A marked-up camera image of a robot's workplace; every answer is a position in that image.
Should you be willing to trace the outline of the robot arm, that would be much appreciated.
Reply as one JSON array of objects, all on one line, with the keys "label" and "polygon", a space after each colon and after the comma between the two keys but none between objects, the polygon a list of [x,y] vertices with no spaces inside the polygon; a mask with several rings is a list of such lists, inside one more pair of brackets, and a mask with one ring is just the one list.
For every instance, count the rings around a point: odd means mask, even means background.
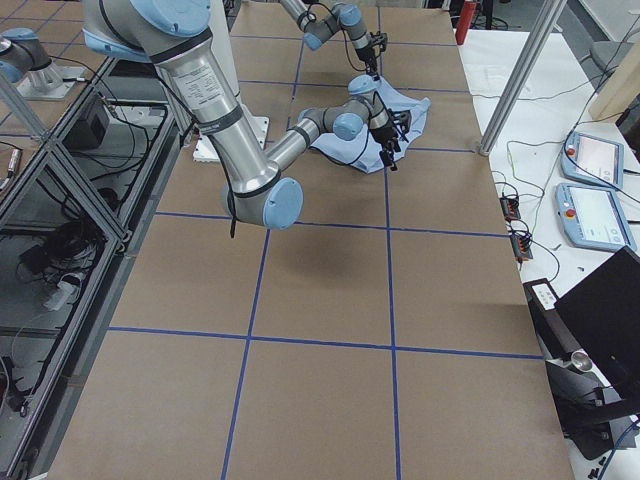
[{"label": "robot arm", "polygon": [[102,55],[151,63],[171,80],[176,100],[192,117],[218,153],[227,188],[223,203],[232,223],[244,222],[282,230],[298,219],[303,207],[300,183],[284,171],[321,135],[342,140],[367,129],[379,144],[382,164],[396,166],[399,131],[393,112],[378,93],[378,57],[387,36],[373,33],[354,4],[338,3],[318,19],[305,1],[285,1],[311,49],[337,32],[350,39],[365,65],[349,84],[341,106],[311,108],[268,149],[253,133],[240,101],[212,51],[208,1],[86,1],[83,33],[86,45]]},{"label": "robot arm", "polygon": [[324,18],[319,18],[312,12],[313,5],[321,5],[320,1],[282,0],[279,4],[295,21],[303,33],[305,45],[312,51],[317,51],[338,32],[344,39],[349,39],[357,58],[364,64],[357,68],[351,61],[348,47],[345,47],[350,65],[358,72],[366,73],[378,79],[378,58],[386,50],[388,36],[378,31],[370,32],[365,24],[360,8],[351,3],[336,3],[332,7],[323,5],[328,11]]}]

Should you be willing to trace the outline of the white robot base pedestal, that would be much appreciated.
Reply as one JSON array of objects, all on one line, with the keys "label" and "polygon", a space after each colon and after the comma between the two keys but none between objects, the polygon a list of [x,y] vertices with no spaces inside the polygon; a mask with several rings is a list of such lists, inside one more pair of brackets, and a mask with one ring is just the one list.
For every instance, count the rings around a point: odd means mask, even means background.
[{"label": "white robot base pedestal", "polygon": [[211,52],[219,67],[217,77],[224,80],[228,86],[224,100],[226,103],[234,102],[242,108],[244,118],[247,120],[251,131],[260,147],[264,148],[269,128],[269,118],[254,116],[241,98],[223,1],[213,0],[210,2],[208,25],[212,33]]}]

